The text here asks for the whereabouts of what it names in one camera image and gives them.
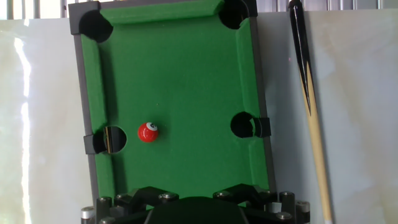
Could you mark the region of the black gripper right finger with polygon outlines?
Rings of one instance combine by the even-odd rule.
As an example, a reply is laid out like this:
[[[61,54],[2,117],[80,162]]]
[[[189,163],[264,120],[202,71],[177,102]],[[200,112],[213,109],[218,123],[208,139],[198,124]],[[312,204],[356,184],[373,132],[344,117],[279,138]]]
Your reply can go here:
[[[289,191],[273,192],[258,185],[238,184],[213,194],[214,199],[239,205],[248,223],[309,224],[310,203]]]

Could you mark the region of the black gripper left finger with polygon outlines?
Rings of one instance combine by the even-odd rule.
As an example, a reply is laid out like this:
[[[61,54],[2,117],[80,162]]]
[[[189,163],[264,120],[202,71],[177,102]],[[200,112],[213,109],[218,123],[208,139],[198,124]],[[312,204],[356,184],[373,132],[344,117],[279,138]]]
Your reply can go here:
[[[145,223],[156,206],[178,199],[178,194],[155,187],[98,197],[93,206],[81,209],[81,224]]]

